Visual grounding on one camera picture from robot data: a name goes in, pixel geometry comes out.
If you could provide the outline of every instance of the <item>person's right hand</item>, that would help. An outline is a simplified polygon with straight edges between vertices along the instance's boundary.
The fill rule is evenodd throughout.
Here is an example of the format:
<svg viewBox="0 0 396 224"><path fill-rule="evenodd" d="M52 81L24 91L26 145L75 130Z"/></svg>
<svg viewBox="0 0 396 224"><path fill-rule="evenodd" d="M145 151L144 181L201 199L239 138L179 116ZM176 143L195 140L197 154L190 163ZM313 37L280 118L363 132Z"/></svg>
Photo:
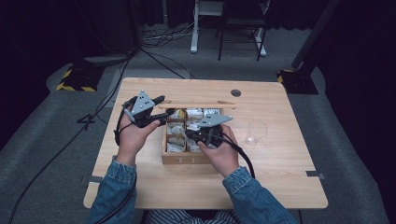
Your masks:
<svg viewBox="0 0 396 224"><path fill-rule="evenodd" d="M221 124L221 128L222 132L231 138L228 140L237 144L231 128L224 124ZM198 147L210 159L213 167L215 167L224 178L239 167L238 152L228 143L223 142L218 148L213 149L207 147L203 142L198 142Z"/></svg>

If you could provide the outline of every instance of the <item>denim sleeve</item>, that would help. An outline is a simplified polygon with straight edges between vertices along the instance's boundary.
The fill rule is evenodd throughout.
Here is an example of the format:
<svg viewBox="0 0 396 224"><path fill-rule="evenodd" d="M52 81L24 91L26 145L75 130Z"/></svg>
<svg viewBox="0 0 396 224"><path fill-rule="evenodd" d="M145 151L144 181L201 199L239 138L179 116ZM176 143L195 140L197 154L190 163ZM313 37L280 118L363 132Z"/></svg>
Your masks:
<svg viewBox="0 0 396 224"><path fill-rule="evenodd" d="M136 166L126 166L113 158L105 178L99 185L87 223L95 223L111 213L134 186ZM106 223L132 223L136 189L128 203Z"/></svg>
<svg viewBox="0 0 396 224"><path fill-rule="evenodd" d="M223 180L242 223L297 223L268 189L239 167Z"/></svg>

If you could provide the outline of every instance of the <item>person's left hand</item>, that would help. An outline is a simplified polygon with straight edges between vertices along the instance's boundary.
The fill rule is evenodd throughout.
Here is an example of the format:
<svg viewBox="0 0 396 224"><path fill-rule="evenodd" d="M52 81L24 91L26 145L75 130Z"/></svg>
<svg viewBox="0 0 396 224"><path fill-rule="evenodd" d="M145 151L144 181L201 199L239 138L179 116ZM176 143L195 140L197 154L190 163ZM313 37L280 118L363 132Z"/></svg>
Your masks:
<svg viewBox="0 0 396 224"><path fill-rule="evenodd" d="M131 120L124 114L120 123L120 130L126 128L120 133L120 148L116 161L124 165L135 165L137 153L145 145L147 137L159 125L160 121L154 120L145 128L138 128L131 124Z"/></svg>

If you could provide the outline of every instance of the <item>person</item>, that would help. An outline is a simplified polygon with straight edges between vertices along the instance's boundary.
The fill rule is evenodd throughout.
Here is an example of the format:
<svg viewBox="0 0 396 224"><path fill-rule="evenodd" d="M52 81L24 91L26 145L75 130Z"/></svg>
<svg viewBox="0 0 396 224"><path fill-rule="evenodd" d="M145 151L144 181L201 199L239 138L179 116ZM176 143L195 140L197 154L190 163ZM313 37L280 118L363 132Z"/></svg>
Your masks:
<svg viewBox="0 0 396 224"><path fill-rule="evenodd" d="M121 118L119 152L113 157L100 183L88 223L96 223L110 214L134 187L136 155L159 125L160 122L155 120L140 129L131 125L126 115ZM222 124L222 131L224 136L236 143L229 126ZM222 183L230 195L234 210L220 210L214 219L205 222L184 210L150 210L146 223L297 223L271 192L250 176L246 167L239 166L238 153L229 144L223 142L217 149L211 149L202 142L198 146L224 177ZM127 203L106 223L132 223L135 199L136 189Z"/></svg>

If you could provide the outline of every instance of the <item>desk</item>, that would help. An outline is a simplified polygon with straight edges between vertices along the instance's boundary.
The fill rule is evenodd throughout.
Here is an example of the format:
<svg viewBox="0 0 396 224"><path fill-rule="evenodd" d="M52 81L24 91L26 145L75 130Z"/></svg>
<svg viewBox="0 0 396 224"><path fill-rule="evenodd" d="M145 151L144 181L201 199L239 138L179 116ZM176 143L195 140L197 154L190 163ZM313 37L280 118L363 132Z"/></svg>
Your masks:
<svg viewBox="0 0 396 224"><path fill-rule="evenodd" d="M234 97L231 90L240 90ZM165 95L165 100L214 103L223 100L236 104L236 109L224 109L233 116L227 122L236 141L253 163L256 178L287 208L325 208L326 195L315 171L314 163L294 117L289 99L279 83L218 81L197 79L125 78L120 86L108 123L93 176L104 176L118 147L113 130L117 125L121 105L140 90L152 98ZM157 106L153 114L162 113ZM243 141L248 121L261 119L268 126L268 137L250 149ZM140 209L230 209L228 193L222 186L222 176L210 164L163 165L161 159L163 126L152 133L136 158L138 181L136 208ZM247 166L240 158L240 164ZM98 183L90 183L84 205L91 207Z"/></svg>
<svg viewBox="0 0 396 224"><path fill-rule="evenodd" d="M267 7L262 5L262 13L266 12ZM222 2L208 2L208 1L200 1L195 0L195 8L194 8L194 28L192 31L192 39L191 39L191 53L198 52L198 33L199 33L199 16L221 16L222 11ZM257 49L260 48L260 43L262 42L262 28L256 32L254 36L256 40ZM265 47L262 46L262 52L260 54L262 57L267 55L265 51Z"/></svg>

